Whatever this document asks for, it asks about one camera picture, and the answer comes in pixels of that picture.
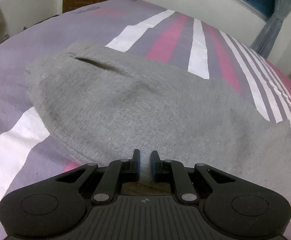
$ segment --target gray garment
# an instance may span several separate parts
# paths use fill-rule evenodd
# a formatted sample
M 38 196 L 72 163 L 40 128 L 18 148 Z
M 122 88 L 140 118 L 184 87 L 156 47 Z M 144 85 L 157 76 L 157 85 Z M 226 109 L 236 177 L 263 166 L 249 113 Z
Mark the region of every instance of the gray garment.
M 275 0 L 274 13 L 253 41 L 251 49 L 262 57 L 268 58 L 281 30 L 283 20 L 290 11 L 291 0 Z
M 83 164 L 141 151 L 185 166 L 207 163 L 291 203 L 291 129 L 266 121 L 225 82 L 101 45 L 75 43 L 26 69 L 29 96 L 50 133 Z

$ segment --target silver rivet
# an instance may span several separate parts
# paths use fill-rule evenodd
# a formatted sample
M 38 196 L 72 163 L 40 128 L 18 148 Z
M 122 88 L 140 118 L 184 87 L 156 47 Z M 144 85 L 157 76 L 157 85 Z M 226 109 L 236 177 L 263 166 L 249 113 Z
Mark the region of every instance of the silver rivet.
M 191 193 L 187 193 L 187 194 L 183 194 L 181 196 L 181 198 L 184 200 L 184 201 L 194 201 L 197 199 L 197 196 L 194 195 L 194 194 L 191 194 Z
M 108 194 L 104 194 L 104 193 L 99 193 L 94 195 L 94 200 L 96 201 L 106 201 L 109 199 L 109 195 Z

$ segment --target purple bed sheet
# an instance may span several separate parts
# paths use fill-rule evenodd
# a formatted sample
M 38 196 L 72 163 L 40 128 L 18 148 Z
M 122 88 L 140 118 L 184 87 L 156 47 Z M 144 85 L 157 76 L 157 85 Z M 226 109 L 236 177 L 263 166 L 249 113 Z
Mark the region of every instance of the purple bed sheet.
M 35 25 L 0 45 L 0 200 L 79 166 L 45 128 L 24 83 L 35 58 L 91 41 L 225 80 L 269 122 L 289 119 L 291 81 L 220 30 L 142 0 L 110 0 Z M 0 240 L 6 233 L 0 223 Z M 285 232 L 291 239 L 291 222 Z

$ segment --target triangular cutout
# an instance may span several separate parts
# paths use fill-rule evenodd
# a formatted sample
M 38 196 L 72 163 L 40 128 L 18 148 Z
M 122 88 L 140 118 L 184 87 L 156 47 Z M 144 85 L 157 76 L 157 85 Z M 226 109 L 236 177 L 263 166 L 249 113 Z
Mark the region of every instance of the triangular cutout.
M 215 180 L 218 184 L 224 184 L 229 182 L 235 182 L 234 179 L 231 179 L 225 175 L 222 175 L 218 173 L 217 171 L 214 171 L 212 169 L 208 169 L 207 172 L 209 172 L 210 176 Z
M 65 182 L 65 183 L 74 183 L 77 181 L 78 178 L 85 172 L 85 169 L 81 169 L 78 171 L 71 172 L 70 174 L 67 174 L 56 181 L 58 182 Z

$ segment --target mattress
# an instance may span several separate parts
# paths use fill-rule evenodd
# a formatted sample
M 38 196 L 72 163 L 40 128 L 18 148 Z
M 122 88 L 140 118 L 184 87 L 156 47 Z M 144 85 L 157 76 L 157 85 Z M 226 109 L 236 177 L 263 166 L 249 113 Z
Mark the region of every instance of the mattress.
M 35 25 L 0 45 L 0 200 L 7 193 L 78 167 L 50 136 L 24 81 L 27 63 L 75 41 L 175 65 L 226 81 L 269 122 L 291 124 L 291 80 L 226 33 L 142 0 L 110 0 Z M 6 236 L 0 223 L 0 239 Z M 291 239 L 291 222 L 285 232 Z

